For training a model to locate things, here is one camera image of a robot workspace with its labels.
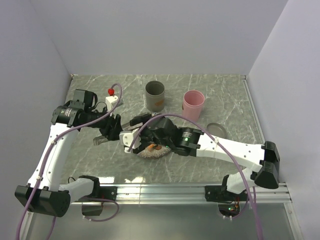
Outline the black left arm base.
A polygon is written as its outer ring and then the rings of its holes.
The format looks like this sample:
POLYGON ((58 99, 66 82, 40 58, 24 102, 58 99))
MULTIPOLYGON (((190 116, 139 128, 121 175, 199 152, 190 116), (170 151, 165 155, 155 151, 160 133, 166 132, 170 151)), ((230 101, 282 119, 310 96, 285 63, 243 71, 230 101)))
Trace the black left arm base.
POLYGON ((87 196, 82 196, 78 201, 101 201, 111 200, 115 201, 117 198, 118 187, 117 186, 100 186, 96 193, 91 193, 87 196))

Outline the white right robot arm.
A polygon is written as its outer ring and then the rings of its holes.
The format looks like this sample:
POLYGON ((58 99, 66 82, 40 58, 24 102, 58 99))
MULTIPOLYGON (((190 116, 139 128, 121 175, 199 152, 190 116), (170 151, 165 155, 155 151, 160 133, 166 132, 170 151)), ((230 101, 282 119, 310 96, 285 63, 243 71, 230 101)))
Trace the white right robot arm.
POLYGON ((180 156, 206 157, 234 163, 238 172, 226 175, 220 193, 226 200, 255 186, 264 189, 279 187, 280 155, 272 141, 249 144, 211 135, 197 125, 195 128, 178 127, 171 113, 139 116, 135 123, 142 126, 121 133, 125 152, 138 154, 151 144, 169 147, 180 156))

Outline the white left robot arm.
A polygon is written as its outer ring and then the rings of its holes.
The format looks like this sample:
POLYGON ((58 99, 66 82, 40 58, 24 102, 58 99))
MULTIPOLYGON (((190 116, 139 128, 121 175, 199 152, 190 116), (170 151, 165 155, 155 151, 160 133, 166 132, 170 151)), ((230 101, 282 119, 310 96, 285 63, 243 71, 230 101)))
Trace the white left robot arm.
POLYGON ((99 129, 105 138, 119 139, 121 117, 112 112, 120 105, 121 98, 112 88, 108 93, 110 96, 101 112, 96 109, 98 96, 82 89, 77 89, 72 100, 54 110, 41 159, 27 184, 17 186, 14 193, 26 211, 63 217, 71 203, 85 197, 96 201, 102 196, 98 177, 82 175, 64 185, 60 179, 72 143, 82 128, 99 129))

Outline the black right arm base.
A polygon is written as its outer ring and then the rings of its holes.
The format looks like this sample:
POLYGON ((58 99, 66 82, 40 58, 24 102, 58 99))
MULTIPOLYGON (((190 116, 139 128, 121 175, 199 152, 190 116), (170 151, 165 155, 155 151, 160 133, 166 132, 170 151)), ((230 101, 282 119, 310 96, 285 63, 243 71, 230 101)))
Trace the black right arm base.
POLYGON ((246 201, 248 198, 246 190, 243 190, 239 194, 232 193, 227 191, 222 185, 206 185, 204 190, 204 198, 207 202, 227 204, 236 201, 246 201))

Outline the metal food tongs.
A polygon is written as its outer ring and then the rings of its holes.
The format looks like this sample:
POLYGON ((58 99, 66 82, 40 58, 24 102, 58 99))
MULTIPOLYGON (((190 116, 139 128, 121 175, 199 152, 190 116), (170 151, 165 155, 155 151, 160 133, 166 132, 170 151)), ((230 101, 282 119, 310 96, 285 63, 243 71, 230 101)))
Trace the metal food tongs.
POLYGON ((93 145, 94 146, 98 146, 98 145, 107 143, 109 141, 118 141, 119 140, 119 134, 120 134, 121 131, 116 130, 116 132, 118 133, 117 136, 110 133, 109 135, 101 134, 101 135, 95 137, 93 139, 93 145))

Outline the orange carrot slice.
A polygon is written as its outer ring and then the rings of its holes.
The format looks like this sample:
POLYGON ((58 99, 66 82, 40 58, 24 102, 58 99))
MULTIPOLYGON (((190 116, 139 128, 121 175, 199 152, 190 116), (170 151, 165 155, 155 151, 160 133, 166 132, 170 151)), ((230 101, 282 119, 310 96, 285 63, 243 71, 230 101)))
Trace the orange carrot slice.
POLYGON ((156 144, 150 144, 148 147, 147 147, 147 149, 149 150, 149 151, 153 151, 155 148, 156 148, 156 144))

